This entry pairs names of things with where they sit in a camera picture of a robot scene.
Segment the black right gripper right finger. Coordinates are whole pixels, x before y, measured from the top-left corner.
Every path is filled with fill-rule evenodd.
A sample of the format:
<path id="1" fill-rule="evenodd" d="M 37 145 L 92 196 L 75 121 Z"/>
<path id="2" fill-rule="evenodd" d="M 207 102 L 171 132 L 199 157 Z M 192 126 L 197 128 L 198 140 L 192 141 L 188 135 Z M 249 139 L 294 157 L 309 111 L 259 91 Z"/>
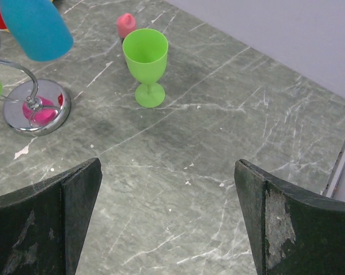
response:
<path id="1" fill-rule="evenodd" d="M 345 274 L 345 202 L 244 159 L 234 178 L 258 274 Z"/>

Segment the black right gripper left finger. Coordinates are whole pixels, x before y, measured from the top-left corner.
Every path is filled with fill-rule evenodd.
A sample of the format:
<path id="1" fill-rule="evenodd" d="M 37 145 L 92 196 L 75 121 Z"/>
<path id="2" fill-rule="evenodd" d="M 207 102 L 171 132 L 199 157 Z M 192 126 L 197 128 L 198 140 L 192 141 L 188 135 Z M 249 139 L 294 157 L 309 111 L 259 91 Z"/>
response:
<path id="1" fill-rule="evenodd" d="M 75 274 L 102 181 L 91 158 L 0 196 L 0 274 Z"/>

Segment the blue wine glass front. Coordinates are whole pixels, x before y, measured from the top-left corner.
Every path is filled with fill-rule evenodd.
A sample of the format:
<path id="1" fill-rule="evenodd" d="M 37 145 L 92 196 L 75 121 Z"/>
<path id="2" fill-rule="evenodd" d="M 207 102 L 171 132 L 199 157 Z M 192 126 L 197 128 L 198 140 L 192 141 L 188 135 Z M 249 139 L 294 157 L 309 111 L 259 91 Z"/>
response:
<path id="1" fill-rule="evenodd" d="M 6 27 L 31 60 L 53 61 L 66 54 L 74 40 L 51 1 L 0 1 Z"/>

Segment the green wine glass back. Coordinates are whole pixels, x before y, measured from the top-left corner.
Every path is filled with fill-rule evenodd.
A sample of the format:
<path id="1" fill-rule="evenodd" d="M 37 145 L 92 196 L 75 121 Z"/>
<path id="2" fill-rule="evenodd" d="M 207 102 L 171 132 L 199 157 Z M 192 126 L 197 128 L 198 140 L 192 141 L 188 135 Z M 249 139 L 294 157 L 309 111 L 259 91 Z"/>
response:
<path id="1" fill-rule="evenodd" d="M 166 36 L 155 29 L 137 29 L 122 45 L 131 75 L 140 83 L 135 99 L 145 108 L 154 108 L 165 99 L 164 88 L 158 83 L 167 65 L 169 44 Z"/>

